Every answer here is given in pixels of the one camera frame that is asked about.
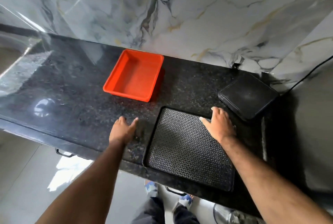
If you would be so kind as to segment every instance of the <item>metal handle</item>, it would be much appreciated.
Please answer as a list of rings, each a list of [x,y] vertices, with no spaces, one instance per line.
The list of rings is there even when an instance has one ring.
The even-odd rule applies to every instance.
[[[168,192],[172,192],[172,193],[174,193],[174,194],[178,194],[179,196],[185,196],[187,193],[185,193],[185,192],[183,192],[183,193],[179,193],[179,192],[175,192],[175,191],[173,191],[173,190],[170,190],[167,186],[165,187],[166,188],[166,190],[168,191]]]
[[[56,148],[56,153],[57,153],[58,155],[65,156],[65,157],[73,157],[73,156],[75,156],[75,154],[65,155],[65,154],[63,154],[63,153],[60,153],[60,152],[59,152],[59,149],[57,149],[57,148]]]

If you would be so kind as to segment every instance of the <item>forearm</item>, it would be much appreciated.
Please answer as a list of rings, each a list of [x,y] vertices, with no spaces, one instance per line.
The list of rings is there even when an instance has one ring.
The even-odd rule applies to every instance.
[[[330,216],[236,138],[221,141],[267,224],[332,223]]]
[[[37,221],[41,223],[104,223],[122,158],[124,143],[111,141],[103,154],[73,181]]]

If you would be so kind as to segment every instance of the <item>leg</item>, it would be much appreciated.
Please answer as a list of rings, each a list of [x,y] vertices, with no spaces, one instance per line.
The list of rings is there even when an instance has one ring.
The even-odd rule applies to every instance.
[[[131,224],[164,224],[164,205],[158,195],[157,185],[152,181],[146,180],[145,187],[148,199]]]
[[[179,198],[173,211],[174,224],[199,224],[196,216],[189,211],[193,202],[193,196],[187,194]]]

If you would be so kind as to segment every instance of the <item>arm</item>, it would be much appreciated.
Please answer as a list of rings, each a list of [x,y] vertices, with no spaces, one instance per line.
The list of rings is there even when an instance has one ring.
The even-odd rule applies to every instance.
[[[52,202],[37,224],[105,223],[123,151],[137,121],[128,126],[120,117],[114,123],[107,149]]]
[[[212,110],[211,123],[200,120],[231,159],[267,224],[333,223],[326,211],[239,142],[225,111]]]

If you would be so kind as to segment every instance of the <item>pants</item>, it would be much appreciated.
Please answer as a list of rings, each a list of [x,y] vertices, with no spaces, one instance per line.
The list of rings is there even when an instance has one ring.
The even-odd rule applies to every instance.
[[[174,224],[199,224],[196,216],[181,204],[173,212]],[[149,197],[131,224],[165,224],[164,205],[159,197]]]

